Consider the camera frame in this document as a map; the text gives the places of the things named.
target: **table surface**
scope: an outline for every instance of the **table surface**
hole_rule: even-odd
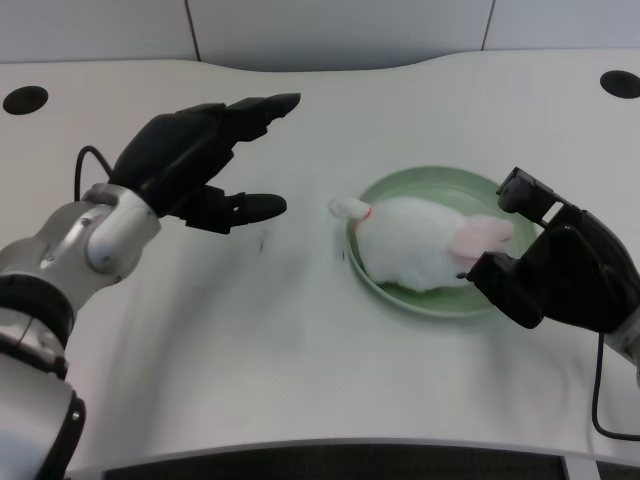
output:
[[[529,331],[497,312],[438,320],[396,310],[343,260],[344,224],[326,208],[407,167],[500,181],[517,165],[592,211],[640,261],[640,100],[599,84],[618,69],[640,74],[640,50],[468,53],[329,73],[180,61],[0,66],[0,96],[24,85],[50,95],[34,114],[0,112],[0,244],[35,233],[71,200],[82,146],[113,163],[157,114],[302,93],[212,182],[280,194],[285,215],[229,236],[165,219],[139,269],[81,311],[68,380],[88,420],[71,468],[308,439],[640,463],[639,445],[591,426],[595,334],[550,320]],[[103,179],[94,163],[87,188]],[[611,351],[600,415],[640,433],[634,368]]]

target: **black cable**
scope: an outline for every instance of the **black cable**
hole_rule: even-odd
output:
[[[105,160],[104,156],[98,151],[96,147],[92,147],[91,145],[87,145],[83,147],[80,152],[78,152],[78,159],[76,160],[76,173],[73,177],[73,201],[77,202],[80,200],[80,178],[82,177],[82,163],[84,161],[84,156],[87,152],[93,153],[93,156],[96,157],[104,171],[107,173],[109,178],[113,174],[113,170]]]
[[[598,397],[600,396],[600,380],[602,379],[602,357],[604,353],[604,333],[598,336],[598,359],[596,361],[596,378],[593,385],[593,401],[591,402],[591,421],[596,431],[600,435],[613,438],[614,440],[628,440],[631,442],[640,441],[640,435],[629,435],[627,433],[615,433],[605,430],[598,421]]]

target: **stuffed bunny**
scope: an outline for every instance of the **stuffed bunny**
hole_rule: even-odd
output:
[[[505,252],[513,224],[486,215],[466,216],[439,203],[395,197],[375,205],[335,199],[329,210],[355,219],[360,258],[373,282],[423,292],[469,285],[464,274],[486,252]]]

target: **rabbit ear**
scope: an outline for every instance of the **rabbit ear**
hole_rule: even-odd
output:
[[[484,252],[504,252],[513,237],[513,224],[507,220],[476,215],[456,230],[449,244],[449,255],[463,263],[475,263]]]

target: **white wall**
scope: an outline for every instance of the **white wall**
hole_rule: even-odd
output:
[[[640,0],[496,0],[487,50],[640,47]]]
[[[204,61],[362,69],[480,50],[493,0],[189,0]],[[485,49],[640,47],[640,0],[495,0]],[[196,59],[185,0],[0,0],[0,62]]]
[[[189,0],[203,61],[349,70],[480,50],[491,0]]]
[[[183,0],[0,0],[0,62],[195,60]]]

